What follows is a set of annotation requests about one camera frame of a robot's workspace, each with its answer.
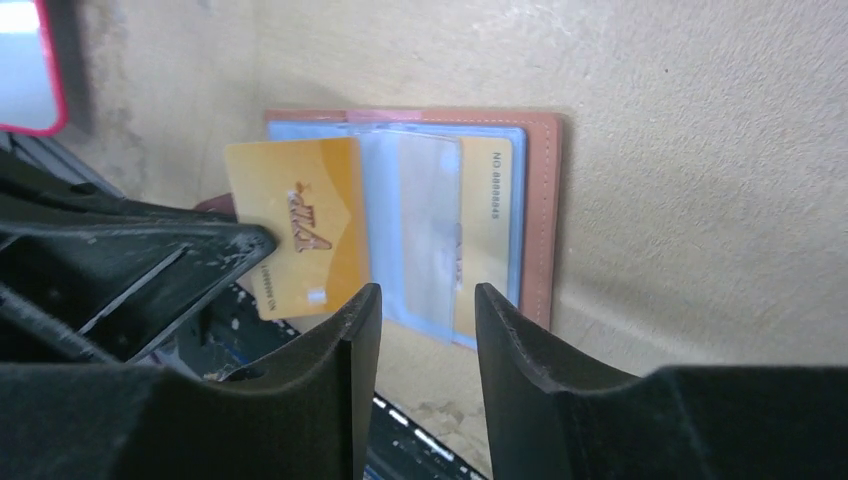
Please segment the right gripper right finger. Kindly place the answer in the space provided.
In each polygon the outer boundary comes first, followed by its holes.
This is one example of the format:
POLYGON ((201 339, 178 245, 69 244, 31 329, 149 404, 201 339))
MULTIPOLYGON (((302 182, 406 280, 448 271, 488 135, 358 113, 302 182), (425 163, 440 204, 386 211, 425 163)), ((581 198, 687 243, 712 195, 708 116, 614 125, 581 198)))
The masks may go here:
POLYGON ((584 478, 579 401, 634 375, 529 320, 489 283, 475 288, 475 324, 494 477, 584 478))

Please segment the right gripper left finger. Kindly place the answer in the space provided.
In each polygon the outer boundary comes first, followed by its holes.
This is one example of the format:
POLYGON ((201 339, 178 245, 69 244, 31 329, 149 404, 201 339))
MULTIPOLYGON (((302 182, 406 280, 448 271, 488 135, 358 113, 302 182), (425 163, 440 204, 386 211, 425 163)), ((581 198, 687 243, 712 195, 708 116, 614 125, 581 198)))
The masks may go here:
POLYGON ((381 340, 381 290, 362 287, 324 322, 225 379, 237 407, 226 479, 360 479, 381 340))

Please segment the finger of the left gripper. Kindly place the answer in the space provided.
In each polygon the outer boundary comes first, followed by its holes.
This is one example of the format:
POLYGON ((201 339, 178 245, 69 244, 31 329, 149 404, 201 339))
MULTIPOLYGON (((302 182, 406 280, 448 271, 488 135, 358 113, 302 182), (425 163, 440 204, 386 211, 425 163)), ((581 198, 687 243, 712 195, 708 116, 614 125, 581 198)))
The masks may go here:
POLYGON ((5 223, 1 357, 19 352, 15 332, 50 358, 138 360, 275 247, 250 224, 5 223))
POLYGON ((1 193, 59 210, 180 221, 236 223, 234 215, 166 207, 119 198, 91 183, 71 184, 1 151, 1 193))

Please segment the red framed whiteboard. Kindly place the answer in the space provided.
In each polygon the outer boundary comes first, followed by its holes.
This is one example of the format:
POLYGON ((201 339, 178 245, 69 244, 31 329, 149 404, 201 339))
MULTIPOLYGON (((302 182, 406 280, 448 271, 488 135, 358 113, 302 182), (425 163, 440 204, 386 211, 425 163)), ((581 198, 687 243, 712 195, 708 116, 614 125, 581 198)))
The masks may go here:
POLYGON ((59 132, 68 118, 45 1, 1 3, 1 130, 59 132))

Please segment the orange credit card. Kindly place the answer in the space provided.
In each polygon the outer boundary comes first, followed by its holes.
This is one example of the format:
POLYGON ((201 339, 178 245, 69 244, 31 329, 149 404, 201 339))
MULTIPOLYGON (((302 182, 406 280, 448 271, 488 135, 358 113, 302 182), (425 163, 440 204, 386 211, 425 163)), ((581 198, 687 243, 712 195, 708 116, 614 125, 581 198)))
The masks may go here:
POLYGON ((474 290, 508 291, 513 145, 505 138, 463 136, 460 182, 460 280, 454 333, 475 339, 474 290))
POLYGON ((369 282, 357 139, 232 144, 224 158, 239 221, 277 241, 250 273, 262 319, 334 312, 369 282))

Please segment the pink leather card holder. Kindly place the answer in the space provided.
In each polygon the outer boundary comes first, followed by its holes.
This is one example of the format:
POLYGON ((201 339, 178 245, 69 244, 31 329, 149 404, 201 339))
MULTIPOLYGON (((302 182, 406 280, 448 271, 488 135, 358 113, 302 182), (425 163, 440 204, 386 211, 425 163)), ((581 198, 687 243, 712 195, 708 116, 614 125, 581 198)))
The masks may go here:
MULTIPOLYGON (((495 110, 271 110, 259 142, 353 137, 362 161, 370 280, 391 320, 445 342, 460 280, 463 136, 513 145, 509 301, 550 323, 561 167, 561 122, 551 113, 495 110)), ((236 213, 230 191, 210 210, 236 213)))

